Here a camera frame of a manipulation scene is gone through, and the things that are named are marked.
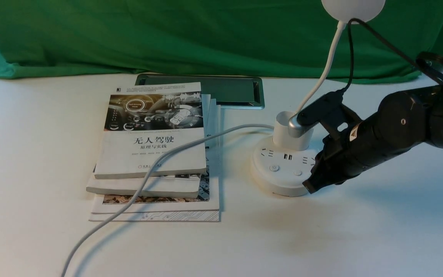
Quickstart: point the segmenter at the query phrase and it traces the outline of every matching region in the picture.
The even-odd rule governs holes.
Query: white tabletop
[[[86,231],[108,96],[127,74],[0,80],[0,276],[59,276]],[[224,110],[223,126],[273,124],[315,84],[263,80],[264,110]],[[353,85],[362,118],[388,93],[432,85]],[[343,86],[326,81],[317,95]],[[443,276],[443,150],[420,145],[341,186],[285,198],[247,162],[267,133],[223,139],[221,222],[114,222],[79,249],[67,276]],[[325,135],[317,127],[313,147]]]

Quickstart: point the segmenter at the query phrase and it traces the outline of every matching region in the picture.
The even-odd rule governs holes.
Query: book cover
[[[117,88],[110,96],[96,179],[144,177],[163,153],[204,137],[200,83]],[[153,176],[200,174],[204,144],[157,165]]]
[[[216,102],[211,102],[209,94],[202,95],[203,126],[205,134],[209,133],[207,123],[211,113],[216,116]],[[140,186],[142,178],[96,179],[95,169],[88,179],[86,190],[104,195],[133,195]],[[163,175],[150,177],[140,196],[167,198],[196,198],[198,195],[200,174]]]
[[[220,109],[216,107],[216,100],[211,99],[213,116],[210,113],[208,124],[209,128],[206,136],[214,135],[218,132],[220,125],[218,124]],[[218,187],[218,176],[220,174],[219,160],[219,138],[215,138],[210,142],[214,142],[206,149],[207,172],[201,175],[201,181],[196,198],[152,198],[138,197],[135,203],[128,208],[126,214],[144,214],[150,212],[178,212],[178,211],[213,211],[220,209],[220,192]],[[131,196],[117,195],[96,195],[93,203],[92,214],[113,214],[121,209]],[[103,220],[105,216],[91,217],[95,220]],[[138,217],[122,216],[121,220],[134,221],[132,219]]]

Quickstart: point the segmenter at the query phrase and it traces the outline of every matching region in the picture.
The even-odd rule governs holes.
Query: white cable
[[[148,178],[150,177],[152,170],[154,168],[156,168],[157,164],[162,161],[163,159],[172,156],[174,154],[177,154],[183,150],[189,149],[190,147],[194,147],[198,144],[202,144],[203,142],[206,142],[208,140],[212,140],[216,137],[220,137],[221,135],[225,135],[227,133],[242,129],[242,128],[269,128],[271,130],[274,129],[273,126],[270,125],[265,125],[265,124],[246,124],[246,125],[240,125],[234,128],[229,128],[228,130],[225,130],[223,132],[217,133],[215,135],[212,135],[210,137],[204,137],[200,140],[195,140],[193,142],[190,142],[188,144],[184,144],[181,145],[179,147],[175,147],[174,149],[165,152],[162,154],[162,156],[160,156],[154,163],[153,165],[150,167],[150,169],[148,170],[148,172],[146,172],[145,177],[143,178],[143,182],[141,184],[141,186],[138,188],[138,190],[136,191],[136,193],[134,193],[133,197],[131,197],[131,199],[129,200],[129,202],[122,207],[122,209],[118,210],[115,214],[111,215],[108,219],[105,219],[104,221],[102,221],[100,224],[98,224],[97,226],[95,226],[95,228],[91,229],[88,233],[86,233],[83,238],[81,238],[76,245],[73,247],[73,249],[71,250],[71,252],[69,253],[68,258],[66,259],[65,262],[65,266],[63,267],[63,272],[61,273],[61,277],[65,277],[66,275],[66,271],[67,268],[69,266],[69,263],[71,262],[71,259],[73,258],[74,254],[76,253],[76,251],[78,250],[78,248],[81,246],[81,244],[83,244],[83,242],[88,239],[91,235],[93,235],[93,233],[95,233],[96,231],[98,231],[100,228],[102,228],[103,226],[105,226],[107,223],[113,221],[116,217],[118,217],[120,214],[122,214],[124,211],[126,211],[136,200],[136,198],[138,198],[139,194],[141,193],[141,191],[143,190],[143,188],[145,187],[146,181],[148,180]]]
[[[320,76],[317,84],[311,89],[311,91],[306,95],[304,100],[300,103],[295,114],[298,114],[305,106],[305,104],[309,101],[309,99],[314,95],[314,93],[320,88],[324,80],[327,78],[327,74],[329,74],[329,70],[331,70],[331,65],[333,63],[334,53],[336,52],[336,47],[338,46],[338,42],[341,37],[341,33],[346,27],[346,23],[343,21],[338,22],[338,26],[336,27],[336,33],[334,34],[333,42],[331,42],[331,48],[329,49],[329,54],[327,55],[326,66],[324,67],[324,71]]]

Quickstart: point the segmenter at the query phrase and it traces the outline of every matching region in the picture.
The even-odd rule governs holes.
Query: robotic arm
[[[364,120],[342,100],[340,92],[327,93],[293,118],[303,130],[320,123],[329,132],[303,183],[310,193],[343,184],[423,142],[443,149],[442,86],[391,93]],[[343,123],[348,128],[339,132]]]

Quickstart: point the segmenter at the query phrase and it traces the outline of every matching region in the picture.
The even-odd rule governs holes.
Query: power button
[[[280,167],[278,165],[271,165],[269,166],[269,170],[271,170],[272,172],[276,172],[280,170]]]

